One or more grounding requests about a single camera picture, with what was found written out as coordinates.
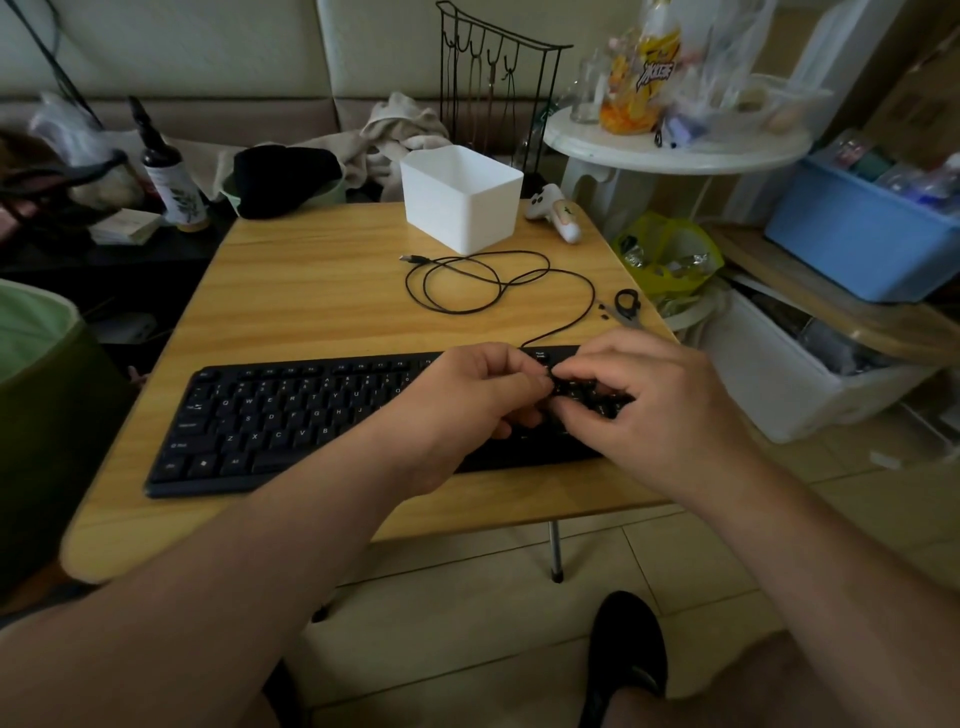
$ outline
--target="green bag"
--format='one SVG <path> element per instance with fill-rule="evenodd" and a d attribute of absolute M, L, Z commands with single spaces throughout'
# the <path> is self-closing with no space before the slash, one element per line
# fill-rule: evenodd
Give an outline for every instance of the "green bag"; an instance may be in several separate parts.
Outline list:
<path fill-rule="evenodd" d="M 0 597 L 57 555 L 135 396 L 76 306 L 0 279 Z"/>

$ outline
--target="foot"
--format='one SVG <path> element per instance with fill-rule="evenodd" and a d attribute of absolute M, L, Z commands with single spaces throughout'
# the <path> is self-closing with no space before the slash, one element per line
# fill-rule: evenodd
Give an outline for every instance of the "foot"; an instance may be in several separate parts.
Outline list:
<path fill-rule="evenodd" d="M 580 728 L 600 728 L 620 688 L 641 688 L 663 697 L 666 674 L 666 647 L 653 611 L 629 592 L 609 595 L 590 632 L 587 702 Z"/>

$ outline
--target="scissors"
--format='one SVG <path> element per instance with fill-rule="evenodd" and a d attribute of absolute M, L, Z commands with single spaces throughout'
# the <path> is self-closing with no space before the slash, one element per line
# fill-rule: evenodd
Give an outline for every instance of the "scissors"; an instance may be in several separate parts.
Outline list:
<path fill-rule="evenodd" d="M 621 326 L 643 330 L 643 324 L 640 323 L 640 294 L 635 289 L 624 288 L 617 291 L 613 303 L 616 308 L 610 308 L 603 302 L 600 302 L 600 308 L 613 316 Z"/>

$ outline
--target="white controller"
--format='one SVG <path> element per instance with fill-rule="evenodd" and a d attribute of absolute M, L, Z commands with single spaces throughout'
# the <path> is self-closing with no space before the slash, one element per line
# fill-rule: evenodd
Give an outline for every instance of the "white controller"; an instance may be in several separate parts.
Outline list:
<path fill-rule="evenodd" d="M 527 220 L 542 220 L 549 217 L 553 227 L 566 242 L 576 243 L 580 240 L 577 216 L 573 214 L 570 203 L 556 184 L 548 184 L 534 195 L 525 215 Z"/>

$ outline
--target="black keyboard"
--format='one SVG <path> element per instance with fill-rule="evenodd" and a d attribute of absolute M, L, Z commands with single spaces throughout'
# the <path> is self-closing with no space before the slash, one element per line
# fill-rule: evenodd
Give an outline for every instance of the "black keyboard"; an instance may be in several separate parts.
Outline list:
<path fill-rule="evenodd" d="M 527 353 L 553 366 L 576 347 Z M 147 496 L 242 493 L 359 425 L 403 391 L 436 352 L 207 367 L 193 375 L 146 484 Z M 596 395 L 590 383 L 555 380 L 557 393 L 615 417 L 626 401 Z M 549 465 L 598 457 L 547 415 L 488 440 L 458 473 Z"/>

